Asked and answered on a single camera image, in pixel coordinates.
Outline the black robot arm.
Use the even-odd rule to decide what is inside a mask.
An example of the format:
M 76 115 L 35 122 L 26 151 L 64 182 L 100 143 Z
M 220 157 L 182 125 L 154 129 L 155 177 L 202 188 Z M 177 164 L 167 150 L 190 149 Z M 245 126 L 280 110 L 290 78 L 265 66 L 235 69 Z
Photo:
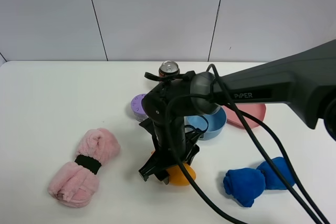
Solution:
M 335 41 L 220 78 L 208 71 L 145 77 L 157 84 L 142 100 L 148 118 L 141 126 L 155 148 L 139 170 L 143 179 L 168 180 L 167 169 L 176 165 L 171 147 L 190 164 L 199 147 L 197 136 L 184 131 L 185 117 L 213 114 L 230 101 L 285 103 L 311 129 L 323 119 L 335 137 Z

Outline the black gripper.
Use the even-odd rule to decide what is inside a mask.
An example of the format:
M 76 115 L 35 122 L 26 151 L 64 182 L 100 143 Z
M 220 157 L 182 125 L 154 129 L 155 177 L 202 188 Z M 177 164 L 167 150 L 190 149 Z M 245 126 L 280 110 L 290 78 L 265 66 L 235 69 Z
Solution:
M 177 156 L 182 163 L 191 164 L 194 156 L 200 151 L 197 141 L 204 131 L 191 125 L 186 125 L 184 119 L 177 118 L 169 126 L 154 123 L 150 118 L 139 124 L 152 137 L 154 153 L 139 169 L 139 174 L 146 182 L 151 175 L 160 181 L 169 184 L 168 168 L 178 163 Z

